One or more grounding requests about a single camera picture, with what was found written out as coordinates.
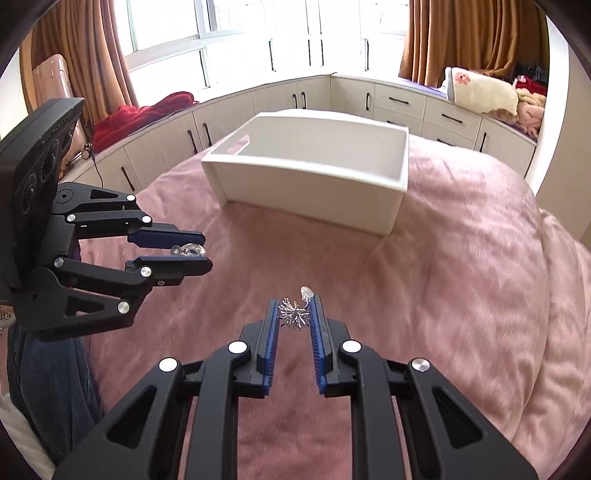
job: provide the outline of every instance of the red cloth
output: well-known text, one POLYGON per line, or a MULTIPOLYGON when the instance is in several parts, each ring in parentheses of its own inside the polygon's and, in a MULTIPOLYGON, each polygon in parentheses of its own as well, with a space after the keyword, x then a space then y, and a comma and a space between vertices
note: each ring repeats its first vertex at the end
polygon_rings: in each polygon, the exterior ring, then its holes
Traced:
POLYGON ((548 96, 548 87, 545 87, 541 83, 538 83, 525 75, 519 75, 517 77, 515 88, 527 88, 531 93, 541 93, 544 96, 548 96))
POLYGON ((95 136, 92 139, 95 152, 103 151, 140 128, 195 103, 198 102, 195 101, 192 93, 177 92, 152 106, 138 108, 121 105, 115 113, 95 125, 95 136))

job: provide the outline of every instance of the suitcase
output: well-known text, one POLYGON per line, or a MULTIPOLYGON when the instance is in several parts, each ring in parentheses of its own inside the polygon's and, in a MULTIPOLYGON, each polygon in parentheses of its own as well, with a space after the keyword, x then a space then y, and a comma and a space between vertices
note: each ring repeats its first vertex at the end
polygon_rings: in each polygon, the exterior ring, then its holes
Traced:
MULTIPOLYGON (((37 105, 42 105, 51 98, 74 96, 66 60, 59 54, 49 57, 33 70, 33 83, 37 105)), ((80 122, 78 122, 72 135, 72 146, 61 161, 60 178, 63 177, 64 166, 82 151, 85 144, 86 136, 80 122)))

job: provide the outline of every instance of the person's leg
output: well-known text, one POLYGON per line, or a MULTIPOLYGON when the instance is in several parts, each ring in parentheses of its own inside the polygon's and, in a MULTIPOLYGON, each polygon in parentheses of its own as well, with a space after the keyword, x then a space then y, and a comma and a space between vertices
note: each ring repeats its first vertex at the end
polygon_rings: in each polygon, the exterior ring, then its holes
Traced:
POLYGON ((60 463, 102 418, 82 342, 40 342, 17 322, 8 331, 7 370, 12 402, 60 463))

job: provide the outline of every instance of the pink bedspread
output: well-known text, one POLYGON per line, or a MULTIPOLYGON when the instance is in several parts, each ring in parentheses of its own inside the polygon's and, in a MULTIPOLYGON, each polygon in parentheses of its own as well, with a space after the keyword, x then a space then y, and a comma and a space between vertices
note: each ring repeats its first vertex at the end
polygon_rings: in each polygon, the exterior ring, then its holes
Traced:
MULTIPOLYGON (((202 230, 211 273, 156 288, 129 329, 87 341, 107 408, 165 356, 203 359, 307 285, 382 356, 425 356, 540 478, 591 417, 591 256, 493 158, 411 137, 408 193, 387 238, 259 207, 220 209, 193 157, 138 195, 157 222, 202 230)), ((84 261, 123 268, 125 239, 84 261)), ((243 480, 350 478, 345 399, 318 395, 307 332, 282 331, 270 398, 241 400, 243 480)))

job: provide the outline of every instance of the floral pattern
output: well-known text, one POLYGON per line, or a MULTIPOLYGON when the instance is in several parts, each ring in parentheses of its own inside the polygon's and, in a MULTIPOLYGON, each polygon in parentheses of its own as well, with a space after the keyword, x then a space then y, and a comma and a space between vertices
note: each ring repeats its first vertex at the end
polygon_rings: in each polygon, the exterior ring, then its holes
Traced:
POLYGON ((453 74, 453 80, 460 85, 468 85, 470 76, 465 72, 456 72, 453 74))

